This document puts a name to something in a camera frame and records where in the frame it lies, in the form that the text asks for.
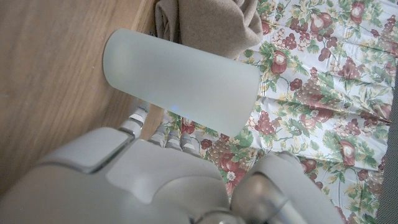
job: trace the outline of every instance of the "frosted glass lampshade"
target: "frosted glass lampshade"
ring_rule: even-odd
[[[109,38],[103,61],[109,84],[227,136],[249,119],[258,68],[127,29]]]

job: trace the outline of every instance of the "floral fabric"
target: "floral fabric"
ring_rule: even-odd
[[[374,223],[398,58],[395,0],[259,0],[262,42],[240,60],[263,72],[238,136],[165,112],[191,134],[228,193],[269,152],[291,151],[346,223]]]

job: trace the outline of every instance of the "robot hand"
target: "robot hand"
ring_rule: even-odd
[[[147,103],[42,158],[0,201],[0,223],[342,223],[288,152],[268,154],[231,203],[218,168],[187,134],[138,139]]]

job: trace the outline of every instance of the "wooden floor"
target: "wooden floor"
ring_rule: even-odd
[[[148,33],[156,0],[0,0],[0,196],[43,155],[101,126],[117,128],[133,97],[106,82],[117,28]],[[148,138],[162,110],[151,107]]]

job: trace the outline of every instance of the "beige cloth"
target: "beige cloth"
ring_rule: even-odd
[[[228,58],[262,39],[257,0],[160,0],[157,36]]]

